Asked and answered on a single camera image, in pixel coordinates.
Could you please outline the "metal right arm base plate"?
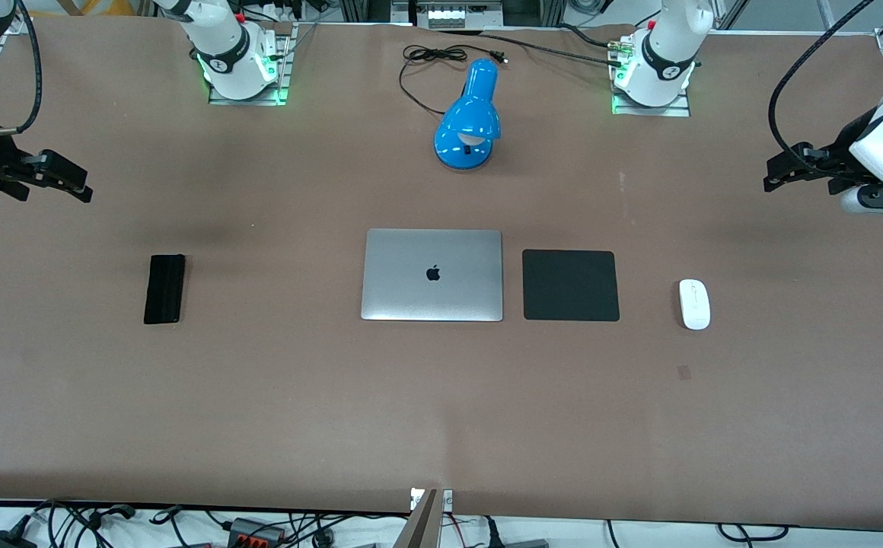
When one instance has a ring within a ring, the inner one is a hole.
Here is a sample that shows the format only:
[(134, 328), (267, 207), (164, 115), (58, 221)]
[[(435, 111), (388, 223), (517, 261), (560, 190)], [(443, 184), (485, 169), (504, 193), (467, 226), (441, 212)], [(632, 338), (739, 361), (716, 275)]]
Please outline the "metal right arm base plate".
[(214, 105), (264, 105), (278, 107), (286, 104), (291, 86), (293, 49), (298, 45), (299, 24), (293, 24), (288, 33), (261, 27), (251, 21), (243, 27), (250, 31), (250, 52), (242, 59), (249, 62), (247, 68), (240, 63), (222, 86), (222, 76), (212, 72), (200, 60), (202, 77), (208, 87), (208, 103)]

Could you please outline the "blue desk lamp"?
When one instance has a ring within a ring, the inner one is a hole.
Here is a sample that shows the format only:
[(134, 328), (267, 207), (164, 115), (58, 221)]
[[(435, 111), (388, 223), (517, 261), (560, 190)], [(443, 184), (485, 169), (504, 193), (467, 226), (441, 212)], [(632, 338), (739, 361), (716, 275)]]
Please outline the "blue desk lamp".
[(494, 144), (502, 134), (493, 103), (498, 76), (493, 60), (474, 60), (461, 96), (442, 116), (432, 145), (437, 159), (449, 169), (479, 169), (493, 156)]

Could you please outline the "black orange connector box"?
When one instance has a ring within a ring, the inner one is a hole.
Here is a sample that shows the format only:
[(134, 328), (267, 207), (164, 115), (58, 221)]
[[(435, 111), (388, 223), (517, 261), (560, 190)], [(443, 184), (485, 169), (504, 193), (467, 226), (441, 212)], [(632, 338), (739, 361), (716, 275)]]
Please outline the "black orange connector box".
[(227, 548), (280, 548), (285, 530), (261, 521), (236, 518), (229, 521)]

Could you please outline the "black mouse pad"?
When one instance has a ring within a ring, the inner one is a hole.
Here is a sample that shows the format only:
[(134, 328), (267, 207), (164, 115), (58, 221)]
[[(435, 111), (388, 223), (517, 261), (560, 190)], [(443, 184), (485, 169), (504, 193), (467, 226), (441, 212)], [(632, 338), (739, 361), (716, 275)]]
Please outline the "black mouse pad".
[(527, 249), (521, 258), (526, 319), (621, 319), (614, 253)]

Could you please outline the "grey power strip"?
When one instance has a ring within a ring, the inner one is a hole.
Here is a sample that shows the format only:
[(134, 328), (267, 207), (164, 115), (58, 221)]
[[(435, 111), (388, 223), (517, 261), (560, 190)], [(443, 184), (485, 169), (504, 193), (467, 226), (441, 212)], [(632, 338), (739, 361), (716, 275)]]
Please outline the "grey power strip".
[(432, 30), (483, 30), (504, 24), (502, 0), (418, 0), (418, 27)]

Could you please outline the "silver closed laptop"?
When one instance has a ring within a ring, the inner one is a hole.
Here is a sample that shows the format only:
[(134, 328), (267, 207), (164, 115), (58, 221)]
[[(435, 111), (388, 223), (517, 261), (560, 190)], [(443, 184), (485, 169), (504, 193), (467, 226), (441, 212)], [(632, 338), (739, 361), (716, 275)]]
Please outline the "silver closed laptop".
[(500, 231), (371, 228), (359, 316), (364, 320), (499, 322)]

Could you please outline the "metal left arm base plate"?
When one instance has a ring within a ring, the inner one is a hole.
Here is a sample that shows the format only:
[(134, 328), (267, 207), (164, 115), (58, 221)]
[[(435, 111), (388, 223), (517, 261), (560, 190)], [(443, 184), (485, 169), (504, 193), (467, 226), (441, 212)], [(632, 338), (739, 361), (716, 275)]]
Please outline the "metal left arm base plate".
[(691, 59), (686, 65), (662, 65), (656, 71), (640, 55), (641, 43), (638, 33), (626, 35), (608, 53), (609, 59), (618, 62), (609, 69), (612, 114), (688, 117), (687, 88), (696, 60)]

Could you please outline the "white computer mouse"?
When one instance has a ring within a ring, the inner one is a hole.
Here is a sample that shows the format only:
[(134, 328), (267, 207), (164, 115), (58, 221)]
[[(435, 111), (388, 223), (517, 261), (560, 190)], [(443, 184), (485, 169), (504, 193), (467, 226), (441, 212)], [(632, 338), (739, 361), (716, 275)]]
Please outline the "white computer mouse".
[(677, 285), (683, 325), (689, 330), (705, 330), (712, 323), (709, 292), (702, 281), (682, 279)]

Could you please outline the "black smartphone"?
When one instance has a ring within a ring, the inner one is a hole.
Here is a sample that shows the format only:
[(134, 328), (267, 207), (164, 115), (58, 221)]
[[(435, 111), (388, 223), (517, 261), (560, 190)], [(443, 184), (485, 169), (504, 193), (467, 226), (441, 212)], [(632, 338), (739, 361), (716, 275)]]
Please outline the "black smartphone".
[(180, 322), (186, 273), (184, 254), (153, 254), (150, 257), (145, 301), (145, 325)]

